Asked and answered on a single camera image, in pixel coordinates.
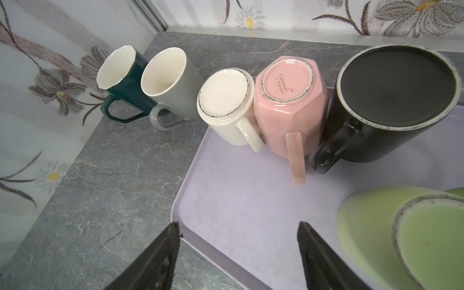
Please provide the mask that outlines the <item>lilac plastic tray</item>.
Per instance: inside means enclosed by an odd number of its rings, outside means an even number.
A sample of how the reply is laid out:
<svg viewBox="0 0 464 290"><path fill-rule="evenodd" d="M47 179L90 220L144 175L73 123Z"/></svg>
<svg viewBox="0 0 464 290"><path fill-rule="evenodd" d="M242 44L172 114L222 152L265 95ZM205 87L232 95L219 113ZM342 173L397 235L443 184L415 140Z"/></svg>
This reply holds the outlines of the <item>lilac plastic tray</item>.
<svg viewBox="0 0 464 290"><path fill-rule="evenodd" d="M464 184L464 109L371 163L339 161L291 181L286 159L255 153L208 129L177 194L171 219L182 238L250 290L304 290L297 241L309 223L354 273L377 290L412 290L392 247L397 209L419 194Z"/></svg>

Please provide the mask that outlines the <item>white ceramic mug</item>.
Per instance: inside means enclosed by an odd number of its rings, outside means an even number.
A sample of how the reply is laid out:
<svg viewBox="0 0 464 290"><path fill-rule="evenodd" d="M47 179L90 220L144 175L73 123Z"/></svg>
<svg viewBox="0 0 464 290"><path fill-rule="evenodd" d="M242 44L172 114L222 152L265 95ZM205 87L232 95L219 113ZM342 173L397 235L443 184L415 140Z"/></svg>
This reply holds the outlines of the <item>white ceramic mug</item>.
<svg viewBox="0 0 464 290"><path fill-rule="evenodd" d="M200 117L227 143L249 145L255 152L264 148L261 129L254 114L255 82L240 68L226 68L211 75L197 98Z"/></svg>

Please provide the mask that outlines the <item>pink ceramic mug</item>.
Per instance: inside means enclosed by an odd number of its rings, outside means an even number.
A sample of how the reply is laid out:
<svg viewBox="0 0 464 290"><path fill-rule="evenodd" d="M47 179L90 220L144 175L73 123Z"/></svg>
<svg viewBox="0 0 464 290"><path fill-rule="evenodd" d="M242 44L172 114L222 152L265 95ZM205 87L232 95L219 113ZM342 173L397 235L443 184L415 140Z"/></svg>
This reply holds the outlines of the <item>pink ceramic mug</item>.
<svg viewBox="0 0 464 290"><path fill-rule="evenodd" d="M289 161L295 184L306 182L305 158L320 146L328 107L315 60L281 56L256 77L257 122L270 150Z"/></svg>

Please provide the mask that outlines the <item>light green ceramic mug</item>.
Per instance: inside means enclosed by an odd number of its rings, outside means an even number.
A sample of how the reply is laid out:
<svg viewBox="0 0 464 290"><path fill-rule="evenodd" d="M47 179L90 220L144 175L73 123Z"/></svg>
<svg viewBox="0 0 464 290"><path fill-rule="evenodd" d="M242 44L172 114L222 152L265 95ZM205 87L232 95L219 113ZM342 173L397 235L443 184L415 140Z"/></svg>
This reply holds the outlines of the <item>light green ceramic mug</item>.
<svg viewBox="0 0 464 290"><path fill-rule="evenodd" d="M387 290L464 287L464 190L388 187L348 197L337 235L350 260Z"/></svg>

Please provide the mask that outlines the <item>dark green ceramic mug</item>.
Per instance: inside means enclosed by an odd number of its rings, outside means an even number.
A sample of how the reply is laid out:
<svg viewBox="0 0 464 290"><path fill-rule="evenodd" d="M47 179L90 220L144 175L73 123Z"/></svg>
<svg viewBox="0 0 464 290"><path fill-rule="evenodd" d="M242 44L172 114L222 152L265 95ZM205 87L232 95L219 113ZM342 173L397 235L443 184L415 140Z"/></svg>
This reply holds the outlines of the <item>dark green ceramic mug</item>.
<svg viewBox="0 0 464 290"><path fill-rule="evenodd" d="M131 45L118 48L104 60L96 81L100 89L108 92L100 108L107 118L120 123L130 123L148 116L157 105L157 102L141 89L141 76L147 64L148 61L143 55ZM140 113L126 119L111 115L109 108L118 100L140 110Z"/></svg>

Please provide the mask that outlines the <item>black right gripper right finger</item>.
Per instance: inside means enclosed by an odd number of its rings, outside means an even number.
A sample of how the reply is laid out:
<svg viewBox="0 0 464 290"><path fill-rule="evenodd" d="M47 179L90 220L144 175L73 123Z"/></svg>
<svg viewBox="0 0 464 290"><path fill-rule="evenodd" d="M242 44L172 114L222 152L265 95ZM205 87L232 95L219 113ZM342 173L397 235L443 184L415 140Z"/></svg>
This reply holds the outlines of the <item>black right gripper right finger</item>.
<svg viewBox="0 0 464 290"><path fill-rule="evenodd" d="M365 284L307 222L297 240L309 290L368 290Z"/></svg>

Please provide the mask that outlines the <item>black ceramic mug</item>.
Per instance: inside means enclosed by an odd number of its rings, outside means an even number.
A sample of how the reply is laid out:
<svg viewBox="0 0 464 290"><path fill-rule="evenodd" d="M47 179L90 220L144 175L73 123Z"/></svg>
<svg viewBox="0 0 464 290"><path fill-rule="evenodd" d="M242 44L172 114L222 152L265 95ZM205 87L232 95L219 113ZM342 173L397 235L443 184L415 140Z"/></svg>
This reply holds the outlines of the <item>black ceramic mug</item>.
<svg viewBox="0 0 464 290"><path fill-rule="evenodd" d="M338 74L313 168L384 157L444 119L461 90L457 68L434 50L389 43L359 52Z"/></svg>

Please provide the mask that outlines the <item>grey ceramic mug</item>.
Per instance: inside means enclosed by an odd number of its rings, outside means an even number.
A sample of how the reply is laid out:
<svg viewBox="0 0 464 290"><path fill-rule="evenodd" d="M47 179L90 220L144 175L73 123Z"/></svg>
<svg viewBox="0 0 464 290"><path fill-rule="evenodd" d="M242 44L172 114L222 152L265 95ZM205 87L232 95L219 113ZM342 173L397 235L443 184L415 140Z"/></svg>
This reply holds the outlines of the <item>grey ceramic mug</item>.
<svg viewBox="0 0 464 290"><path fill-rule="evenodd" d="M176 128L189 120L199 120L197 98L204 80L186 52L178 47L156 54L141 76L141 89L157 102L149 113L152 125L162 131ZM163 126L160 112L168 110L182 119Z"/></svg>

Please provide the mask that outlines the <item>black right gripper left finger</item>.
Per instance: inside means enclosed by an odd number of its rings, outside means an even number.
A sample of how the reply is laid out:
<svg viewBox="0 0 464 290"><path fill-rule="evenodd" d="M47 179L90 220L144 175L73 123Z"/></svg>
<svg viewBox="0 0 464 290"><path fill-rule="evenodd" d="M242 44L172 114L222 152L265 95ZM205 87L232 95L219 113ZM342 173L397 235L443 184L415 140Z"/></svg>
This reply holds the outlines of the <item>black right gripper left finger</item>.
<svg viewBox="0 0 464 290"><path fill-rule="evenodd" d="M179 249L179 223L172 222L106 289L169 290Z"/></svg>

